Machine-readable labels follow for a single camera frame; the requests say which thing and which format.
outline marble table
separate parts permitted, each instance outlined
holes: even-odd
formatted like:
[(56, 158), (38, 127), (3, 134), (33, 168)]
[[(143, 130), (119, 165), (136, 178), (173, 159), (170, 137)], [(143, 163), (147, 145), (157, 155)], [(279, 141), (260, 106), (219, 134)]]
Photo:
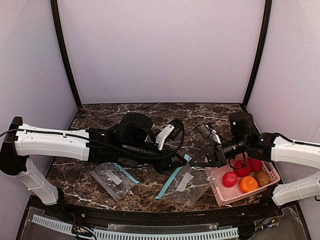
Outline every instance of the marble table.
[[(178, 152), (181, 156), (195, 155), (210, 142), (195, 129), (199, 122), (210, 122), (226, 139), (231, 139), (229, 115), (242, 111), (236, 103), (134, 103), (134, 104), (88, 104), (81, 107), (75, 116), (70, 130), (92, 128), (110, 128), (119, 123), (126, 113), (142, 113), (149, 116), (154, 123), (154, 131), (164, 128), (171, 120), (181, 119), (185, 125), (183, 147)], [(175, 148), (176, 141), (168, 142)], [(124, 164), (134, 162), (121, 159)], [(140, 184), (120, 201), (111, 195), (90, 175), (99, 163), (80, 162), (75, 159), (56, 157), (47, 175), (48, 180), (61, 188), (68, 204), (118, 211), (135, 212), (187, 212), (221, 208), (217, 205), (211, 188), (209, 188), (192, 206), (156, 200), (156, 196), (173, 173), (157, 173), (150, 165), (135, 168), (124, 167)], [(247, 198), (224, 206), (224, 208), (256, 203), (261, 195)]]

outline pink basket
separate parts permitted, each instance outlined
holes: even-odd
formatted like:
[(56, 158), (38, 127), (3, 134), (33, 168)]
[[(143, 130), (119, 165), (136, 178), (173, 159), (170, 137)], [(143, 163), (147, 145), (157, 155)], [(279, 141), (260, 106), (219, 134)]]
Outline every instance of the pink basket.
[[(235, 162), (239, 159), (243, 159), (243, 156), (238, 155), (236, 159), (231, 160), (231, 164), (234, 165)], [(207, 168), (207, 173), (210, 175), (210, 185), (218, 205), (221, 207), (227, 204), (240, 201), (242, 199), (246, 199), (248, 197), (253, 197), (254, 195), (266, 190), (268, 186), (274, 185), (277, 182), (279, 182), (280, 176), (276, 171), (275, 167), (270, 162), (262, 163), (262, 170), (269, 175), (271, 183), (247, 193), (242, 193), (239, 188), (239, 182), (242, 179), (242, 177), (238, 177), (238, 182), (233, 187), (224, 187), (224, 185), (222, 184), (223, 175), (227, 172), (233, 172), (233, 169), (229, 165), (225, 165), (223, 167)]]

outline white wall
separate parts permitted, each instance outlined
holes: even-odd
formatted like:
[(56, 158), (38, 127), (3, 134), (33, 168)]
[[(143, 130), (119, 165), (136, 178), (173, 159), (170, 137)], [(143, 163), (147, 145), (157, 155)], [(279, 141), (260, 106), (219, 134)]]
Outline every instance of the white wall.
[[(66, 129), (76, 105), (50, 1), (1, 0), (0, 16), (0, 133), (8, 130), (14, 116), (34, 126)], [(52, 158), (34, 159), (45, 173)], [(0, 171), (0, 239), (16, 238), (29, 195), (14, 176)]]
[(264, 0), (60, 0), (83, 103), (237, 102)]
[[(264, 52), (248, 105), (262, 132), (320, 143), (320, 2), (273, 1)], [(282, 179), (295, 181), (317, 169), (277, 164)], [(312, 239), (320, 236), (320, 208), (300, 201)]]

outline red apple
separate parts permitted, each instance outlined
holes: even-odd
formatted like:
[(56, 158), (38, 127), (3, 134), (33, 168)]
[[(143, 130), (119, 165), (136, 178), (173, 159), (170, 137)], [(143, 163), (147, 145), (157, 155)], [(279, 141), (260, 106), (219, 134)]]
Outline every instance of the red apple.
[(251, 172), (258, 172), (262, 169), (262, 161), (255, 159), (255, 158), (251, 158), (248, 157), (247, 161), (250, 163), (251, 165)]
[(238, 181), (238, 176), (232, 171), (228, 171), (222, 177), (222, 184), (226, 188), (232, 188), (234, 185), (236, 185), (237, 181)]
[(238, 161), (236, 161), (236, 163), (234, 164), (235, 168), (240, 168), (240, 169), (234, 169), (234, 173), (240, 177), (243, 178), (245, 176), (248, 176), (251, 173), (251, 165), (249, 162), (245, 162), (244, 165), (244, 160), (240, 159)]

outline black frame edge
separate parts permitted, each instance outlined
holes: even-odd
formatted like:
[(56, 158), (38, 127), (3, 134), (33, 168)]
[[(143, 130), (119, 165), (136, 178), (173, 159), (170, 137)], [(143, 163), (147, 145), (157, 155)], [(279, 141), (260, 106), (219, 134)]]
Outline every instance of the black frame edge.
[(81, 103), (80, 95), (79, 95), (77, 85), (76, 85), (76, 82), (74, 79), (74, 75), (71, 70), (70, 61), (68, 58), (67, 48), (66, 48), (65, 39), (64, 39), (63, 31), (62, 31), (62, 26), (61, 26), (58, 0), (51, 0), (50, 2), (51, 2), (51, 10), (52, 10), (56, 38), (58, 40), (65, 73), (68, 78), (68, 82), (69, 82), (69, 85), (70, 85), (70, 88), (72, 91), (74, 101), (76, 103), (77, 108), (79, 109), (79, 108), (81, 108), (82, 103)]
[(30, 209), (30, 205), (29, 205), (29, 203), (27, 203), (27, 205), (26, 205), (26, 207), (24, 209), (22, 218), (21, 218), (21, 222), (20, 222), (20, 225), (19, 225), (18, 232), (16, 233), (15, 240), (20, 240), (21, 239), (22, 232), (23, 232), (23, 230), (25, 228), (26, 219), (27, 219), (27, 216), (28, 216), (28, 213), (29, 213), (29, 209)]
[[(232, 226), (242, 229), (252, 229), (254, 227), (254, 221), (260, 220), (261, 217), (240, 217), (239, 215), (243, 212), (250, 212), (254, 206), (259, 203), (253, 203), (249, 205), (243, 205), (232, 208), (223, 208), (215, 210), (205, 210), (205, 211), (193, 211), (193, 212), (123, 212), (116, 210), (106, 210), (99, 208), (83, 207), (77, 205), (66, 204), (66, 207), (72, 208), (74, 212), (77, 210), (85, 211), (86, 217), (82, 224), (89, 227), (106, 227), (108, 224), (121, 224), (121, 225), (134, 225), (134, 226), (187, 226), (187, 225), (200, 225), (200, 224), (212, 224), (217, 223), (220, 227)], [(306, 234), (306, 239), (311, 240), (310, 232), (306, 224), (303, 212), (301, 210), (298, 201), (293, 201), (286, 203), (279, 208), (282, 212), (283, 208), (296, 206), (300, 219), (302, 221), (303, 230)], [(16, 240), (19, 240), (26, 217), (28, 215), (30, 207), (45, 210), (47, 207), (43, 205), (41, 200), (37, 196), (30, 196), (28, 204), (25, 209), (25, 213), (21, 220), (19, 231)], [(158, 222), (157, 216), (168, 218), (168, 222)]]
[(245, 107), (247, 107), (249, 100), (250, 100), (251, 93), (254, 89), (255, 81), (256, 81), (259, 66), (260, 66), (261, 57), (262, 57), (262, 54), (264, 51), (266, 37), (267, 37), (267, 31), (268, 31), (268, 26), (269, 26), (269, 20), (270, 20), (270, 14), (271, 14), (271, 6), (272, 6), (272, 0), (265, 0), (258, 46), (256, 48), (256, 53), (255, 53), (255, 58), (254, 58), (254, 62), (253, 62), (251, 75), (250, 75), (249, 82), (248, 82), (248, 85), (247, 85), (247, 88), (245, 91), (245, 95), (243, 98), (243, 102), (242, 102), (242, 104)]

